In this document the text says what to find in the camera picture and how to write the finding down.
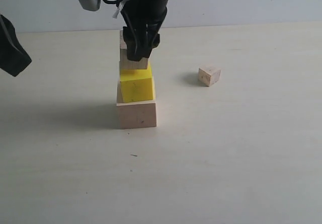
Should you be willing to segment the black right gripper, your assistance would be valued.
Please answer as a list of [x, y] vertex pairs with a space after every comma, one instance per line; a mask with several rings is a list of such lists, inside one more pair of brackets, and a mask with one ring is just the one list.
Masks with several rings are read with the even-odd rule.
[[[126, 44], [127, 58], [140, 61], [149, 58], [154, 48], [160, 44], [159, 30], [167, 15], [169, 0], [129, 0], [121, 14], [126, 26], [123, 27], [123, 40]], [[137, 45], [135, 37], [145, 37], [143, 48]]]

